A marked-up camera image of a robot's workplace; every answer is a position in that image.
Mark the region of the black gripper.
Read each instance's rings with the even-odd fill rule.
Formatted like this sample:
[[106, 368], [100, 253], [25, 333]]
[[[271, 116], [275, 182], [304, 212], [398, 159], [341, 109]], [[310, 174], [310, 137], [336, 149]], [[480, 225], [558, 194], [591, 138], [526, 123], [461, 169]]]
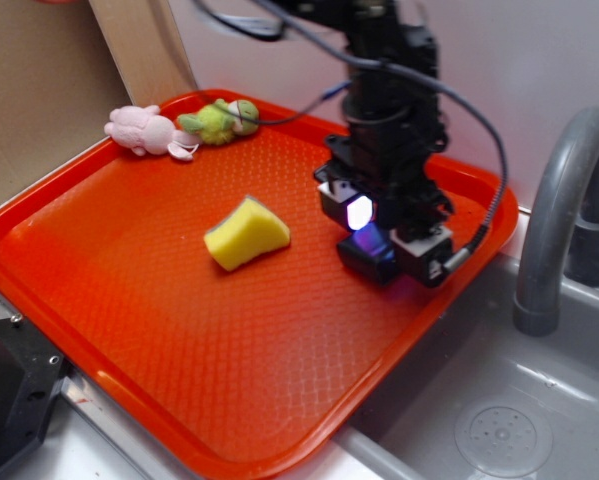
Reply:
[[326, 137], [331, 158], [314, 172], [323, 213], [358, 231], [373, 220], [375, 204], [375, 223], [392, 230], [399, 270], [425, 287], [439, 286], [453, 255], [453, 233], [441, 226], [454, 208], [425, 172], [430, 156], [448, 143], [438, 102], [364, 111], [346, 99], [342, 113], [348, 133]]

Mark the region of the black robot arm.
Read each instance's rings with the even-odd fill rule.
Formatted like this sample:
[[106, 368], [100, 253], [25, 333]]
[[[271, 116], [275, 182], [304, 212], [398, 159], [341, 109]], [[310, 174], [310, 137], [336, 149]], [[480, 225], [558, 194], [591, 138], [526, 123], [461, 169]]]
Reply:
[[301, 18], [341, 32], [338, 56], [350, 86], [341, 111], [345, 135], [330, 134], [329, 160], [315, 173], [323, 213], [348, 231], [341, 262], [385, 285], [407, 275], [434, 288], [453, 255], [451, 201], [425, 172], [448, 144], [439, 100], [426, 85], [390, 72], [407, 67], [437, 76], [428, 28], [400, 22], [393, 1], [266, 1], [287, 25]]

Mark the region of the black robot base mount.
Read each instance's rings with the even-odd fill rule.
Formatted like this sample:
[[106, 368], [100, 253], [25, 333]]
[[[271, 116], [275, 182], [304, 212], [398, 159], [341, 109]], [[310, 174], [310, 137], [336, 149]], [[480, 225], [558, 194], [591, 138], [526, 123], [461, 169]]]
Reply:
[[64, 355], [28, 319], [0, 319], [0, 475], [44, 442]]

